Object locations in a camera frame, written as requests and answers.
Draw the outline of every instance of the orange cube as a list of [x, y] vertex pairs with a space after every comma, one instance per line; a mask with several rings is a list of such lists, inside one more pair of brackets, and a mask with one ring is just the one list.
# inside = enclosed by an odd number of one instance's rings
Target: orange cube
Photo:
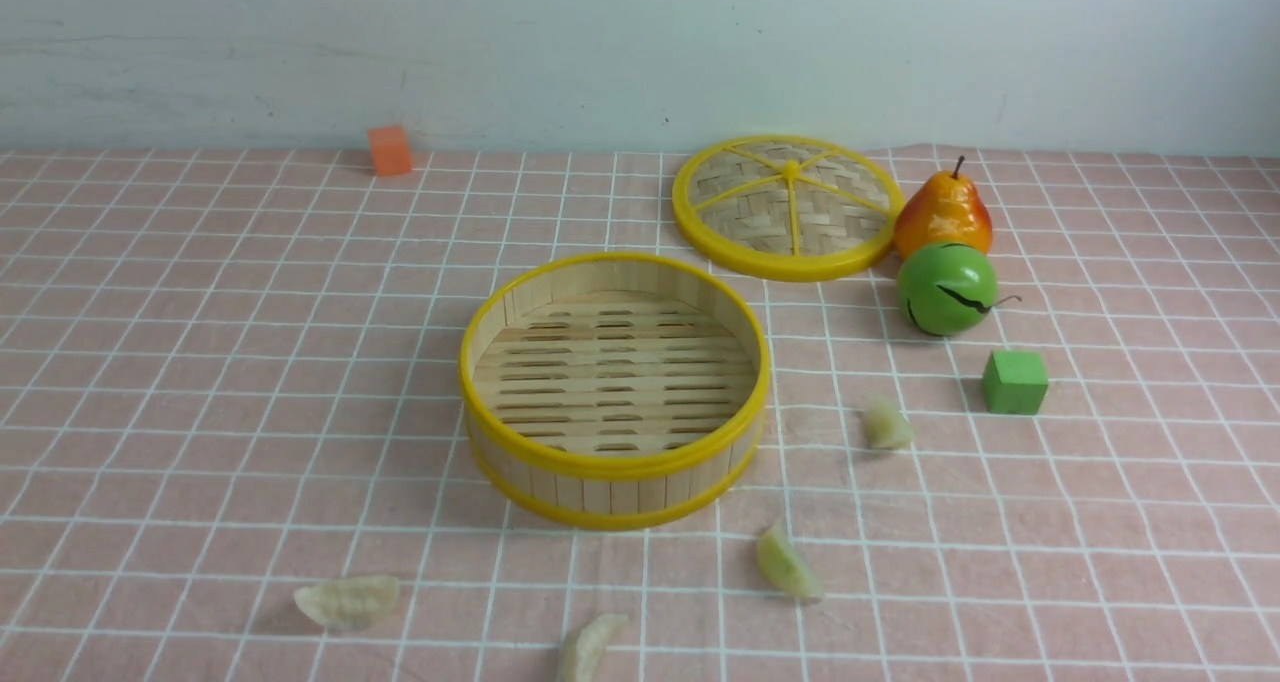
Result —
[[374, 155], [375, 175], [407, 175], [413, 170], [408, 136], [402, 125], [374, 127], [369, 131], [369, 152]]

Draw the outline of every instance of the orange pear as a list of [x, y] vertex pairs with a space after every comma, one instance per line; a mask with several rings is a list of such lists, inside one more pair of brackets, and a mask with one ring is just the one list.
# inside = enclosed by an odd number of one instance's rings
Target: orange pear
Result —
[[938, 171], [911, 194], [893, 221], [893, 246], [902, 258], [925, 244], [955, 241], [987, 255], [991, 252], [991, 214], [978, 194], [978, 186], [955, 170]]

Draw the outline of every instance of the green cube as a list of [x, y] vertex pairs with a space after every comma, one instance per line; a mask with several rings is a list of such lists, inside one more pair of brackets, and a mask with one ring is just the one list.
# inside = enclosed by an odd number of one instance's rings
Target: green cube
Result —
[[993, 351], [982, 374], [987, 409], [997, 415], [1036, 415], [1048, 392], [1044, 361], [1034, 351]]

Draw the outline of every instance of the white wall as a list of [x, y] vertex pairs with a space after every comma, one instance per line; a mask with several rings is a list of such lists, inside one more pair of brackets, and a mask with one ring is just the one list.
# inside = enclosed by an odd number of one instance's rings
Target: white wall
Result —
[[0, 0], [0, 146], [1280, 154], [1277, 0]]

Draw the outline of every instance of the bamboo steamer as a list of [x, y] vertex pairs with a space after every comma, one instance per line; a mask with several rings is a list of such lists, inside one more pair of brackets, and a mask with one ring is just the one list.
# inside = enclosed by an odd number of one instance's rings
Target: bamboo steamer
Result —
[[755, 454], [769, 356], [751, 310], [671, 258], [532, 269], [475, 313], [458, 360], [467, 438], [512, 502], [634, 530], [723, 494]]
[[681, 168], [676, 226], [713, 262], [750, 276], [823, 282], [888, 253], [905, 202], [892, 177], [841, 146], [796, 136], [714, 145]]

